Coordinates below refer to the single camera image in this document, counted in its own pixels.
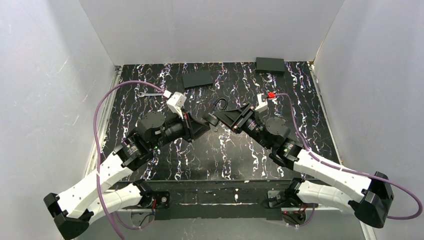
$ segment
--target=white wall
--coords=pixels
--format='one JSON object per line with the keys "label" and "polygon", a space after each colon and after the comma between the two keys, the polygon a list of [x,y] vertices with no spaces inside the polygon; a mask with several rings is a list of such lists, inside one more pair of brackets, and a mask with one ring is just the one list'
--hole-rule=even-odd
{"label": "white wall", "polygon": [[313,61],[343,0],[79,0],[115,65]]}
{"label": "white wall", "polygon": [[0,66],[0,239],[60,239],[43,198],[83,177],[114,65],[78,0],[2,0]]}
{"label": "white wall", "polygon": [[[346,0],[315,60],[345,164],[380,171],[424,200],[424,2]],[[394,189],[390,215],[416,212]],[[424,216],[387,220],[379,240],[423,239]]]}

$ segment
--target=wrench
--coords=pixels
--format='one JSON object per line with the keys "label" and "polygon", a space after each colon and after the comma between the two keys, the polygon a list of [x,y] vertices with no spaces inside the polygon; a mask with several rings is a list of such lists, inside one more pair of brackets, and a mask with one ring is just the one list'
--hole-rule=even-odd
{"label": "wrench", "polygon": [[163,93],[145,93],[145,92],[141,92],[138,97],[142,98],[142,97],[154,97],[154,96],[162,96]]}

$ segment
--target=black bracket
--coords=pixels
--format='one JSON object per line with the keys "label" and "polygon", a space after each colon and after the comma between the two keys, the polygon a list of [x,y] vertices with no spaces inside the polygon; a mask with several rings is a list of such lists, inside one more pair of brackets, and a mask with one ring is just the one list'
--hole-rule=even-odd
{"label": "black bracket", "polygon": [[85,210],[79,218],[71,218],[67,217],[66,210],[61,210],[58,204],[59,196],[56,193],[49,193],[43,200],[63,239],[74,239],[89,228],[89,220],[93,216],[93,212]]}
{"label": "black bracket", "polygon": [[183,126],[186,134],[182,138],[189,143],[191,143],[193,140],[200,138],[204,133],[211,129],[207,122],[201,122],[194,119],[191,113],[189,112],[183,112],[183,118]]}
{"label": "black bracket", "polygon": [[241,126],[254,114],[254,107],[248,103],[240,108],[216,111],[213,115],[236,134],[242,132]]}
{"label": "black bracket", "polygon": [[138,203],[142,208],[150,207],[154,200],[156,200],[155,209],[167,209],[170,207],[169,191],[153,191],[144,179],[137,180],[134,184],[140,190],[140,195],[143,196]]}
{"label": "black bracket", "polygon": [[[389,179],[381,172],[375,172],[374,176]],[[348,204],[355,210],[355,217],[361,222],[381,229],[384,227],[387,215],[395,198],[392,186],[386,182],[372,179],[368,189],[363,189],[363,199],[360,202],[349,201]]]}

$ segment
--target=cable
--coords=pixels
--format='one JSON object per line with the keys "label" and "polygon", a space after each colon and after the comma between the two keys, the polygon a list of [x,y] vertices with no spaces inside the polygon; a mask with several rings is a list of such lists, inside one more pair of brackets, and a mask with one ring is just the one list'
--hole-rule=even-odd
{"label": "cable", "polygon": [[130,229],[130,230],[139,230],[140,229],[140,227],[137,227],[137,226],[129,226],[129,225],[127,225],[127,224],[125,224],[122,220],[121,220],[121,218],[119,217],[119,215],[118,215],[118,211],[116,211],[116,212],[114,212],[114,215],[115,215],[115,217],[116,217],[116,219],[118,220],[118,222],[124,227],[124,228],[126,228],[126,229]]}
{"label": "cable", "polygon": [[299,225],[299,227],[304,227],[306,226],[306,224],[310,223],[312,218],[314,217],[314,213],[315,213],[315,205],[312,206],[312,212],[310,213],[310,217],[302,224]]}
{"label": "cable", "polygon": [[400,184],[398,184],[394,181],[384,179],[382,177],[374,176],[374,175],[371,175],[369,173],[364,173],[364,172],[359,172],[359,171],[355,171],[355,170],[351,170],[351,169],[346,169],[346,168],[343,168],[343,167],[334,166],[334,165],[331,165],[327,162],[321,161],[319,158],[317,158],[314,155],[314,153],[311,151],[311,149],[308,147],[308,145],[306,144],[305,138],[300,134],[300,132],[298,130],[298,126],[297,126],[296,121],[295,121],[296,120],[295,119],[295,113],[293,111],[293,104],[292,104],[292,100],[290,99],[290,96],[287,93],[277,93],[275,95],[275,97],[278,97],[278,96],[285,96],[285,97],[288,98],[288,101],[290,102],[290,111],[291,111],[291,117],[293,119],[294,129],[296,130],[297,136],[299,136],[300,140],[302,141],[304,148],[309,152],[309,155],[313,159],[318,161],[320,164],[323,164],[327,167],[330,167],[330,168],[333,168],[333,169],[336,169],[336,170],[339,170],[339,171],[342,171],[342,172],[346,172],[346,173],[350,173],[350,174],[354,174],[354,175],[358,175],[358,176],[363,176],[363,177],[366,177],[366,178],[375,179],[375,180],[382,181],[384,183],[388,183],[388,184],[395,186],[398,189],[404,191],[408,195],[410,195],[416,201],[416,203],[418,204],[418,210],[416,211],[416,213],[409,215],[409,216],[387,216],[388,219],[410,220],[410,219],[417,218],[418,216],[421,215],[421,213],[423,213],[423,204],[421,203],[420,199],[415,194],[413,194],[410,190],[406,189],[404,186],[402,186],[402,185],[400,185]]}
{"label": "cable", "polygon": [[284,204],[284,202],[283,203],[280,203],[280,204],[278,204],[278,205],[275,205],[275,206],[273,206],[273,207],[269,207],[270,209],[280,209],[281,208],[281,206]]}
{"label": "cable", "polygon": [[301,211],[301,213],[305,212],[307,207],[308,207],[308,204],[305,203],[305,208]]}
{"label": "cable", "polygon": [[290,216],[289,214],[287,214],[287,213],[283,213],[283,215],[284,216],[286,216],[286,217],[289,217],[291,220],[290,220],[290,222],[293,222],[295,225],[299,225],[299,222],[298,221],[296,221],[296,219],[294,219],[292,216]]}
{"label": "cable", "polygon": [[151,207],[151,214],[155,215],[156,198],[154,199],[153,206]]}
{"label": "cable", "polygon": [[215,101],[215,103],[213,104],[213,106],[214,106],[214,107],[216,107],[216,106],[218,105],[218,102],[219,102],[219,101],[224,101],[224,102],[225,102],[224,107],[221,107],[221,111],[224,111],[225,109],[227,109],[227,107],[228,107],[228,100],[227,100],[225,97],[220,97],[220,98],[218,98],[218,99]]}
{"label": "cable", "polygon": [[131,81],[125,81],[122,82],[114,87],[112,87],[104,96],[103,98],[100,100],[100,102],[98,103],[95,111],[94,111],[94,118],[93,118],[93,131],[94,131],[94,141],[95,141],[95,146],[96,146],[96,150],[97,150],[97,166],[96,166],[96,170],[98,175],[96,176],[96,183],[97,183],[97,194],[98,194],[98,198],[100,200],[100,204],[101,207],[103,208],[104,214],[107,217],[107,220],[109,220],[110,225],[112,226],[112,228],[115,230],[116,234],[118,234],[118,236],[124,240],[124,234],[121,232],[121,230],[119,229],[115,219],[113,218],[113,216],[109,213],[108,208],[106,207],[105,204],[105,200],[103,199],[102,196],[102,190],[101,190],[101,186],[100,186],[100,165],[101,165],[101,151],[100,151],[100,144],[99,144],[99,137],[97,136],[97,115],[99,114],[99,110],[100,107],[102,106],[102,103],[105,101],[105,99],[116,89],[124,86],[124,85],[129,85],[129,84],[144,84],[147,86],[150,86],[152,88],[155,88],[156,90],[158,90],[160,93],[164,93],[164,91],[162,89],[160,89],[159,87],[149,83],[149,82],[145,82],[145,81],[137,81],[137,80],[131,80]]}
{"label": "cable", "polygon": [[147,226],[148,226],[151,222],[153,222],[153,220],[152,220],[152,221],[148,222],[146,225],[142,226],[143,222],[144,222],[144,221],[146,220],[146,218],[147,218],[147,217],[149,217],[149,216],[154,216],[154,215],[153,215],[153,214],[151,214],[151,213],[147,214],[147,215],[143,218],[143,220],[140,222],[140,226],[138,226],[140,229],[143,229],[143,228],[147,227]]}
{"label": "cable", "polygon": [[299,213],[301,212],[303,205],[304,205],[304,203],[302,202],[302,203],[300,204],[299,210],[297,210]]}
{"label": "cable", "polygon": [[150,201],[150,203],[147,206],[143,206],[141,204],[140,204],[140,206],[145,209],[145,208],[148,208],[148,207],[152,206],[153,202],[154,202],[154,199],[153,199],[153,197],[151,197],[151,201]]}

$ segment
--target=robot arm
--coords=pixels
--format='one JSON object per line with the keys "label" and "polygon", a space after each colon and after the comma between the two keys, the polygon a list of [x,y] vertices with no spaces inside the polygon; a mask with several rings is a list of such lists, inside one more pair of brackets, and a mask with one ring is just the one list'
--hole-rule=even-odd
{"label": "robot arm", "polygon": [[[279,166],[313,176],[329,186],[317,185],[303,179],[294,179],[288,189],[277,197],[282,204],[289,199],[298,203],[317,203],[338,208],[354,215],[375,228],[384,226],[393,201],[393,192],[389,184],[382,181],[358,176],[339,170],[346,169],[322,156],[315,156],[326,164],[316,161],[304,146],[288,138],[290,129],[279,117],[270,117],[261,122],[258,113],[267,109],[267,98],[273,96],[258,95],[259,105],[254,108],[250,103],[226,111],[216,111],[214,116],[231,131],[245,132],[262,147],[271,150],[269,157]],[[388,179],[380,172],[378,177]]]}
{"label": "robot arm", "polygon": [[156,111],[147,113],[100,165],[100,173],[94,170],[68,190],[59,194],[49,193],[44,198],[47,209],[66,240],[79,236],[90,223],[105,214],[98,204],[97,175],[110,212],[137,205],[143,196],[148,196],[146,187],[140,182],[116,192],[104,192],[153,159],[155,149],[178,138],[192,142],[210,130],[209,124],[195,120],[190,113],[181,109],[185,100],[183,94],[176,92],[167,101],[174,113],[171,117],[165,119],[162,113]]}

